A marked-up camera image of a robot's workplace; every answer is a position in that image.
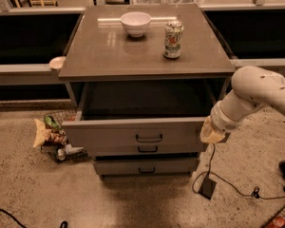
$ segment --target black cable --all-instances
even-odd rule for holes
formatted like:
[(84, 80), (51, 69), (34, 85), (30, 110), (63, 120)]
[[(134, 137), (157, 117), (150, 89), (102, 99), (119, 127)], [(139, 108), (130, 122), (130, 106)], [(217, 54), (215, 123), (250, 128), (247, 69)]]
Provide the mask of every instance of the black cable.
[(5, 211), (4, 209), (0, 209), (0, 212), (8, 215), (9, 217), (11, 217), (20, 227), (22, 228), (27, 228), (25, 225), (23, 225), (22, 223), (20, 223), (20, 221), (15, 217), (13, 216), (12, 214), (10, 214), (8, 211)]
[(229, 182), (228, 180), (224, 179), (223, 177), (221, 177), (220, 175), (218, 175), (217, 173), (215, 172), (212, 172), (211, 171), (211, 162), (212, 162), (212, 159), (214, 158), (214, 155), (216, 153), (216, 145), (213, 144), (213, 152), (212, 152), (212, 155), (211, 155), (211, 158), (210, 158), (210, 161), (209, 161), (209, 169), (208, 171), (203, 171), (201, 173), (199, 173), (199, 175), (195, 178), (195, 180), (193, 181), (192, 183), (192, 191), (195, 193), (195, 194), (198, 194), (199, 192), (197, 192), (194, 188), (195, 186), (195, 183), (197, 182), (197, 180), (204, 174), (205, 177), (209, 176), (210, 174), (212, 175), (215, 175), (217, 178), (219, 178), (220, 180), (226, 182), (227, 184), (231, 185), (236, 191), (237, 193), (239, 193), (241, 196), (243, 197), (246, 197), (246, 198), (252, 198), (252, 197), (255, 197), (256, 199), (262, 199), (262, 200), (278, 200), (278, 199), (285, 199), (285, 196), (280, 196), (280, 197), (271, 197), (271, 198), (264, 198), (262, 196), (259, 195), (259, 187), (255, 187), (254, 191), (252, 194), (243, 194), (242, 192), (240, 192), (238, 190), (238, 188), (236, 188), (231, 182)]
[(61, 224), (60, 224), (60, 228), (67, 228), (68, 224), (66, 221), (63, 221)]

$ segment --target cabinet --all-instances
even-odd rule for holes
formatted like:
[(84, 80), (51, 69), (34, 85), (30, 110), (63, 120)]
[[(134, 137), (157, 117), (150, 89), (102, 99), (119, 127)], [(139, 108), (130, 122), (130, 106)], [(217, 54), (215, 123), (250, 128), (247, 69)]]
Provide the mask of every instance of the cabinet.
[(85, 83), (76, 121), (64, 129), (100, 176), (191, 175), (206, 149), (200, 130), (216, 98), (208, 84), (214, 80)]
[[(127, 36), (124, 13), (151, 15), (141, 38)], [(186, 34), (181, 57), (163, 57), (164, 26), (179, 16)], [(63, 123), (74, 146), (92, 157), (96, 173), (191, 175), (206, 145), (204, 119), (234, 68), (196, 5), (87, 8), (59, 73), (78, 99), (74, 122)]]

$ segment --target drawer handle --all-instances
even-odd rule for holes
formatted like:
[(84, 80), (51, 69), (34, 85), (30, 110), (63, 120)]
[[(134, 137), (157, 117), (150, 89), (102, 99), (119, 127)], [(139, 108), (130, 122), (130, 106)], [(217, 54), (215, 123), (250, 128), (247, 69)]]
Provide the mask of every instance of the drawer handle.
[(136, 141), (138, 143), (158, 143), (158, 142), (162, 141), (162, 134), (160, 134), (159, 137), (155, 137), (155, 138), (142, 138), (137, 134), (136, 135)]
[(142, 171), (141, 168), (139, 168), (139, 172), (141, 174), (150, 174), (150, 173), (154, 173), (155, 172), (155, 167), (153, 167), (153, 170), (150, 170), (150, 171)]
[(138, 146), (137, 147), (137, 150), (140, 152), (140, 153), (155, 153), (155, 152), (158, 152), (158, 147), (155, 146), (155, 149), (154, 150), (141, 150), (141, 148)]

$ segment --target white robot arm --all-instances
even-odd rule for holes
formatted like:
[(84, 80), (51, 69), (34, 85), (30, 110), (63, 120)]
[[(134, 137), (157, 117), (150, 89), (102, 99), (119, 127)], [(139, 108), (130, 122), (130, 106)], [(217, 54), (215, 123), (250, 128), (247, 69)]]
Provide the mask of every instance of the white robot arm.
[(237, 129), (252, 113), (268, 105), (285, 116), (285, 78), (257, 66), (238, 69), (231, 80), (232, 90), (215, 104), (203, 124), (200, 139), (218, 143), (225, 133)]

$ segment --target floor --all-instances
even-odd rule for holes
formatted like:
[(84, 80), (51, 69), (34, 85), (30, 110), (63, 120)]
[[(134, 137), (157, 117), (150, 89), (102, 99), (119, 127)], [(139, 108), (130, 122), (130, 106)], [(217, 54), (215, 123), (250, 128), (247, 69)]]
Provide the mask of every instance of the floor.
[[(57, 163), (32, 147), (34, 119), (70, 108), (68, 100), (0, 102), (0, 208), (26, 227), (58, 228), (64, 220), (71, 228), (262, 227), (285, 204), (285, 199), (243, 197), (214, 174), (210, 178), (217, 187), (212, 199), (195, 194), (192, 185), (208, 170), (212, 145), (201, 154), (192, 177), (103, 181), (89, 159)], [(227, 143), (217, 144), (211, 170), (245, 195), (258, 186), (263, 198), (280, 197), (285, 195), (278, 169), (281, 160), (285, 160), (285, 117), (267, 107), (248, 117)], [(19, 225), (0, 213), (2, 227)]]

